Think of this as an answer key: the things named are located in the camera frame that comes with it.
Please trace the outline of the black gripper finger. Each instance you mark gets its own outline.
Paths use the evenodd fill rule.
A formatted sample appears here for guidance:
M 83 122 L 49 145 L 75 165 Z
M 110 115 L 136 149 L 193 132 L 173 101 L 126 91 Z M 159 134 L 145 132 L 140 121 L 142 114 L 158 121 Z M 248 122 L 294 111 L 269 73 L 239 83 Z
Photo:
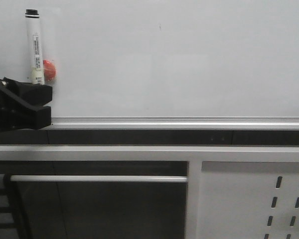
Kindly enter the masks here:
M 47 105 L 31 105 L 20 97 L 7 93 L 14 101 L 12 109 L 15 110 L 13 117 L 21 129 L 38 130 L 51 124 L 51 107 Z
M 4 77 L 5 88 L 31 105 L 43 106 L 52 101 L 52 87 L 48 85 L 19 82 Z

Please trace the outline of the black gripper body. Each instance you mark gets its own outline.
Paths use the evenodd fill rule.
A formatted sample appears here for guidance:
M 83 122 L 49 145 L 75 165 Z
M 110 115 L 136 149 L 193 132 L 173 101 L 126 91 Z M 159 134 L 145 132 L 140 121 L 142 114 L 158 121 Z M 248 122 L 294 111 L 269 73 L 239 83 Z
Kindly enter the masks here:
M 0 79 L 0 132 L 21 129 L 16 119 L 13 118 L 15 116 L 15 110 L 12 109 L 14 101 L 7 93 L 19 96 L 18 83 L 4 77 Z

